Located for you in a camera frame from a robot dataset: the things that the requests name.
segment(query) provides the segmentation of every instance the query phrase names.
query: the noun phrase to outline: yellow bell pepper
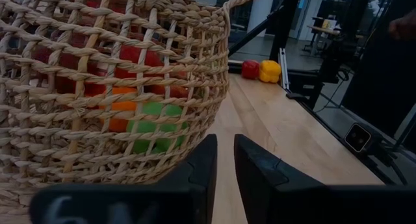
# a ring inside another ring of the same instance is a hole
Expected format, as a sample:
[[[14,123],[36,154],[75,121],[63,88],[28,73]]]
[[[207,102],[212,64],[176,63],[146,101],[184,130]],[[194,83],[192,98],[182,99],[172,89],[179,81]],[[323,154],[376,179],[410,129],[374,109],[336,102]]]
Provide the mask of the yellow bell pepper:
[[[277,83],[281,74],[280,65],[273,60],[265,60],[260,64],[259,79],[263,82]]]

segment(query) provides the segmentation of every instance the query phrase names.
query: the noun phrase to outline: table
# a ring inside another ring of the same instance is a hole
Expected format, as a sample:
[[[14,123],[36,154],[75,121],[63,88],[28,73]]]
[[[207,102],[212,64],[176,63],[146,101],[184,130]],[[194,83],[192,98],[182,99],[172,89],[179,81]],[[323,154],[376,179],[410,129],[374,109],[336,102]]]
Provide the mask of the table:
[[[325,32],[326,34],[334,35],[334,36],[337,36],[337,35],[339,35],[339,33],[341,33],[340,31],[331,30],[331,29],[324,29],[322,27],[316,27],[316,26],[310,26],[310,25],[308,25],[307,27],[309,27],[310,29],[318,31],[317,38],[313,42],[313,46],[312,46],[312,50],[311,50],[312,55],[315,55],[317,53],[318,43],[319,43],[319,41],[322,37],[323,32]],[[364,36],[363,35],[356,35],[356,38],[357,39],[362,39],[362,38],[364,38]]]
[[[235,134],[324,184],[383,184],[280,86],[235,74],[229,74],[229,82],[228,96],[208,130],[218,140],[213,224],[247,224],[235,175]]]

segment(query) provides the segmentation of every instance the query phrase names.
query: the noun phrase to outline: floor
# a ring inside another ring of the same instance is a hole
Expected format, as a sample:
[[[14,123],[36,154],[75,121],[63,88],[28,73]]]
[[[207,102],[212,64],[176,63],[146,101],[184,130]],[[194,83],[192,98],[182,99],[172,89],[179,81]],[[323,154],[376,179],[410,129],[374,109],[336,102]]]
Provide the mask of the floor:
[[[322,59],[319,57],[309,56],[309,53],[302,51],[302,48],[305,44],[309,42],[298,41],[292,38],[288,39],[286,46],[286,59],[287,67],[289,69],[302,69],[302,70],[313,70],[319,69],[322,64]],[[270,56],[270,50],[272,48],[272,37],[265,36],[264,38],[256,37],[244,47],[238,50],[234,55],[230,56],[230,59],[233,60],[256,60],[262,61],[267,60]],[[339,82],[339,84],[325,84],[322,89],[321,96],[319,97],[314,111],[339,135],[344,136],[351,124],[355,122],[365,122],[359,116],[350,112],[340,106],[340,103],[344,97],[344,94],[350,84],[352,73],[349,74],[350,80]],[[403,121],[402,125],[397,130],[395,134],[395,139],[397,139],[404,128],[406,127],[410,117],[416,113],[416,105],[409,113],[408,117]],[[395,142],[395,139],[392,139],[388,136],[385,136],[390,142]],[[400,149],[400,152],[397,153],[398,159],[395,160],[398,167],[402,170],[405,178],[408,180],[409,184],[416,184],[416,156],[405,150]],[[386,173],[393,181],[397,184],[400,184],[400,180],[395,175],[394,171],[391,168],[386,168],[383,164],[378,163],[380,168]]]
[[[218,142],[214,224],[247,224],[233,143],[244,134],[284,162],[324,184],[382,184],[312,115],[275,84],[229,75],[229,91],[208,134]]]

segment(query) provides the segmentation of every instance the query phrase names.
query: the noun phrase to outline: red toy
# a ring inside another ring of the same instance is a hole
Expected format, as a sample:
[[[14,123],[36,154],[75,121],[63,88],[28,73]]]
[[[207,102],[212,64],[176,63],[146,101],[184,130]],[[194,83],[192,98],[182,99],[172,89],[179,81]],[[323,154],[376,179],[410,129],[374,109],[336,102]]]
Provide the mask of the red toy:
[[[254,60],[247,60],[242,63],[241,76],[246,79],[256,79],[259,76],[259,63]]]

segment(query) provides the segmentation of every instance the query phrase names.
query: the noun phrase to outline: orange toy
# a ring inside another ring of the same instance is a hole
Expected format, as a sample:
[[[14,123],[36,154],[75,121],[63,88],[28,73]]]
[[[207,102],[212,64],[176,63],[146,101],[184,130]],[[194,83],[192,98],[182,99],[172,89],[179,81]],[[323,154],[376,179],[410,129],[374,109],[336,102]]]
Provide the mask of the orange toy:
[[[129,87],[114,87],[112,94],[122,94],[129,92],[137,92],[135,88]],[[122,101],[111,104],[111,110],[136,110],[136,103],[132,101]],[[112,132],[125,132],[127,124],[129,123],[126,119],[111,118],[109,130]]]

